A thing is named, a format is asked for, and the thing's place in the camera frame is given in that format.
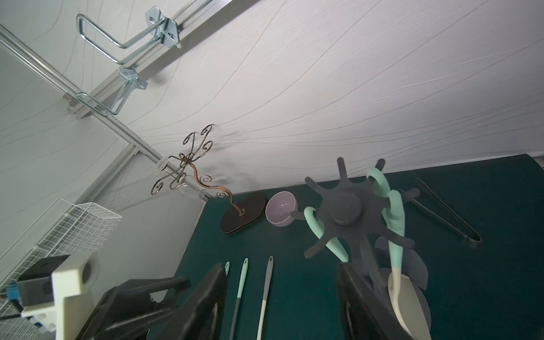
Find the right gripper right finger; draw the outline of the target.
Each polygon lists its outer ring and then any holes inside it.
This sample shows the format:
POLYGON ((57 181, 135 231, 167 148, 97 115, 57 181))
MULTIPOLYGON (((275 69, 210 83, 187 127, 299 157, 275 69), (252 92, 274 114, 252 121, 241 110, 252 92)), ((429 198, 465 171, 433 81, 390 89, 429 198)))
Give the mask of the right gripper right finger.
POLYGON ((345 339, 411 338, 349 263, 337 267, 337 297, 345 339))

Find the cream spatula green handle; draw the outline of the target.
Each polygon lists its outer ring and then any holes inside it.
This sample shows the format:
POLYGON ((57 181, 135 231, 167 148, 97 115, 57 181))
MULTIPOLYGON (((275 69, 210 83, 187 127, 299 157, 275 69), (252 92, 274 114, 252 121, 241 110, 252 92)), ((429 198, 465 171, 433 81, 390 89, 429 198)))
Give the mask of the cream spatula green handle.
MULTIPOLYGON (((388 193, 389 208, 382 214, 389 230, 395 235, 405 235, 405 210, 400 192, 388 193)), ((419 296, 409 276, 402 274, 404 247, 388 242, 391 273, 388 277, 388 291, 395 316, 412 339, 430 340, 429 327, 419 296)))

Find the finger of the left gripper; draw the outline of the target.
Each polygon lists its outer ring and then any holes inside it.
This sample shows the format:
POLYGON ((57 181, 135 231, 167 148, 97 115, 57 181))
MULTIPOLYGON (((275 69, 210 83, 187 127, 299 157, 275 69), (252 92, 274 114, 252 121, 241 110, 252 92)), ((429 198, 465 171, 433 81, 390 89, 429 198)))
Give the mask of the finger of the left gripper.
POLYGON ((144 339, 168 321, 176 298, 191 287, 187 277, 131 279, 103 294, 78 339, 144 339))

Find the cream spatula grey handle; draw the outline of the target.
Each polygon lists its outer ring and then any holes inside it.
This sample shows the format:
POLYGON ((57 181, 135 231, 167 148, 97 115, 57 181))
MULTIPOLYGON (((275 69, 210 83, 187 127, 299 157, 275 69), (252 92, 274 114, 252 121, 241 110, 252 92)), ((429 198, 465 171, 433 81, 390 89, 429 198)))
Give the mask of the cream spatula grey handle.
POLYGON ((259 326, 257 331, 257 340, 262 340, 262 332, 264 327, 264 316, 266 312, 266 303, 269 296, 269 289, 271 285, 271 278, 273 273, 273 265, 274 265, 274 258, 273 256, 269 257, 269 260, 267 261, 267 267, 266 267, 266 275, 265 275, 265 282, 263 285, 263 297, 262 297, 262 305, 259 315, 259 326))

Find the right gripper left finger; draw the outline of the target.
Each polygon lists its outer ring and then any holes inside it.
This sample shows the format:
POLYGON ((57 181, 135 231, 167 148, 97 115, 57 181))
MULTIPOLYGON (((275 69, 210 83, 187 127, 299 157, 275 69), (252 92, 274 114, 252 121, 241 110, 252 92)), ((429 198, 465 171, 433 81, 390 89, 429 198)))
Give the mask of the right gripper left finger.
POLYGON ((155 338, 219 339, 227 290, 225 267, 217 264, 155 338))

